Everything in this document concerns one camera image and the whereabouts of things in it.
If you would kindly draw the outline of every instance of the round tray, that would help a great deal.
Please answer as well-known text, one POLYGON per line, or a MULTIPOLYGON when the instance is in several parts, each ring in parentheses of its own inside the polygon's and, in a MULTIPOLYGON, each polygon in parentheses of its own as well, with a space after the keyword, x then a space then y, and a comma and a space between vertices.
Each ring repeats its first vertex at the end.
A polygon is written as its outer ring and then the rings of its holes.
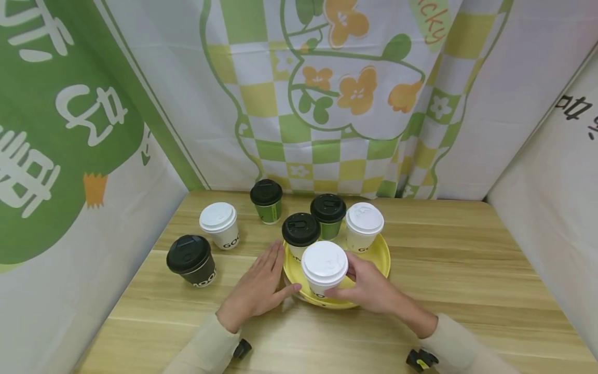
MULTIPOLYGON (((332 242, 341 246, 342 249, 347 250, 346 245, 346 226, 343 222, 342 226, 340 227, 340 232, 338 236, 331 240, 332 242)), ((308 302, 310 304, 318 305, 323 308, 328 309, 350 309, 354 308, 357 305, 344 301, 344 300, 337 300, 337 299, 330 299, 326 297, 325 299, 319 299, 312 295, 309 290, 309 284, 307 283, 307 279, 303 275, 303 270, 301 269, 301 263, 293 258, 289 247, 287 246, 286 242, 284 243, 285 246, 285 262, 283 265, 284 272, 283 272, 283 279, 285 283, 292 284, 292 283, 300 283, 301 284, 301 291, 298 294, 295 294, 297 298, 308 302)), ((382 237, 382 234, 378 234, 376 239, 370 245, 369 249, 366 252, 357 254, 360 258, 368 261, 372 261, 376 264, 376 267, 385 277, 388 278, 388 274, 390 273, 390 252, 388 250, 388 245, 386 241, 382 237)), ((340 284, 341 288, 350 288, 353 287, 355 283, 349 279, 348 277, 344 277, 343 281, 340 284)))

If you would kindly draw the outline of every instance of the table surface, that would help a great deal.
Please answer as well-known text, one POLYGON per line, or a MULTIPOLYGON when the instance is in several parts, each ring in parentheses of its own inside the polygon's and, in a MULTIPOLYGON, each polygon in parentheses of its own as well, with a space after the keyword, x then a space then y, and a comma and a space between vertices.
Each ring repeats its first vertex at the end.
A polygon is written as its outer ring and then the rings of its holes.
MULTIPOLYGON (((309 211, 312 198, 285 195, 282 217, 309 211)), ((462 323, 522 373, 598 373, 598 364, 490 205, 371 203, 386 219, 390 280, 423 306, 462 323)), ((256 256, 280 236, 280 223, 261 224, 247 193, 189 193, 75 372, 160 373, 256 256), (202 234, 199 213, 217 201, 237 208, 241 242, 231 251, 213 249, 218 274, 198 289, 168 270, 166 253, 179 236, 202 234)), ((405 358, 417 347, 416 337, 389 317, 360 308, 332 311, 293 298, 248 322, 243 337, 254 348, 243 360, 233 360, 227 373, 413 373, 405 358)))

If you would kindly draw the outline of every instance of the fabric backdrop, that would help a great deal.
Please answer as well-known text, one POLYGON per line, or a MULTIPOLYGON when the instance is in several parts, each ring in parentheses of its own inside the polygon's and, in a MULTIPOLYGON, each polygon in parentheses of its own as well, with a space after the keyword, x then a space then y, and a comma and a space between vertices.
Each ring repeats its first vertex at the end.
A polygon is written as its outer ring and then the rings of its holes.
POLYGON ((598 54, 489 194, 598 358, 598 54))
POLYGON ((482 199, 597 16, 593 0, 0 1, 0 372, 73 368, 186 190, 482 199))
POLYGON ((598 13, 591 0, 106 4, 206 188, 272 177, 477 200, 596 42, 598 13))

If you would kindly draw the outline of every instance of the beige sleeve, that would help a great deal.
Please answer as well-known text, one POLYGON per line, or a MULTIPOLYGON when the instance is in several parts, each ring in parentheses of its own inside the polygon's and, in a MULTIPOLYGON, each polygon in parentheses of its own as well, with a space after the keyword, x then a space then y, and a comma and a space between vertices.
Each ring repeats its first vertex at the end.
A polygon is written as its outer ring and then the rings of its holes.
POLYGON ((215 314, 208 316, 164 374, 222 374, 233 358, 240 334, 228 332, 215 314))
POLYGON ((444 314, 429 338, 420 340, 422 348, 436 356, 440 374, 518 374, 494 352, 479 343, 466 328, 444 314))

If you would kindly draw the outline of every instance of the person's left hand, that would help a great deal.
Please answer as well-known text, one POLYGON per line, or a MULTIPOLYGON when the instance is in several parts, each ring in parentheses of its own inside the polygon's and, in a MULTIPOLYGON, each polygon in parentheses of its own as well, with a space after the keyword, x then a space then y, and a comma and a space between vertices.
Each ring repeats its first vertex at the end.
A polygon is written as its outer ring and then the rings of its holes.
POLYGON ((216 312, 225 329, 237 333, 245 321, 271 311, 301 289, 301 284, 295 283, 276 291, 284 255, 281 241, 273 242, 241 277, 216 312))

